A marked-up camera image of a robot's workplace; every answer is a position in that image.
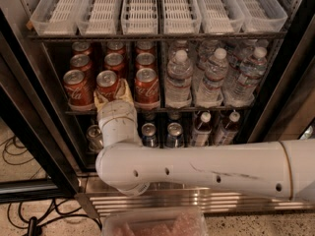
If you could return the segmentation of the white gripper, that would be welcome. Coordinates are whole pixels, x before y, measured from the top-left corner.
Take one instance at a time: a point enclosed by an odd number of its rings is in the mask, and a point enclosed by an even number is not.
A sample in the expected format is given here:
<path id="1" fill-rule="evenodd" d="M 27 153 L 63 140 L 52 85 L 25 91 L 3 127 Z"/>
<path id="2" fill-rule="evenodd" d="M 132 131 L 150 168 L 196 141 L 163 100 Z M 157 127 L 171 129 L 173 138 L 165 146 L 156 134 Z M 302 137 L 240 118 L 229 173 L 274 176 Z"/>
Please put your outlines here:
<path id="1" fill-rule="evenodd" d="M 109 147 L 128 143 L 140 146 L 142 142 L 138 134 L 137 111 L 131 104 L 134 100 L 125 79 L 120 80 L 118 98 L 121 100 L 109 102 L 97 89 L 94 91 L 94 106 L 98 111 L 97 122 L 103 145 Z"/>

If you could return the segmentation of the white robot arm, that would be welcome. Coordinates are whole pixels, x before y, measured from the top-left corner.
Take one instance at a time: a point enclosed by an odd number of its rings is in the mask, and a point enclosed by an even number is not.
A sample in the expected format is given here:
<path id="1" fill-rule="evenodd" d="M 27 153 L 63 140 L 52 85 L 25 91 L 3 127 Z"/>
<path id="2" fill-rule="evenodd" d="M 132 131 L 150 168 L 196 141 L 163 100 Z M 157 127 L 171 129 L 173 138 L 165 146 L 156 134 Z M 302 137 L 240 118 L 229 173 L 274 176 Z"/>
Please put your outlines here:
<path id="1" fill-rule="evenodd" d="M 126 83 L 109 101 L 94 93 L 104 149 L 95 169 L 107 185 L 139 196 L 155 182 L 185 184 L 297 202 L 315 202 L 315 141 L 220 147 L 144 147 Z"/>

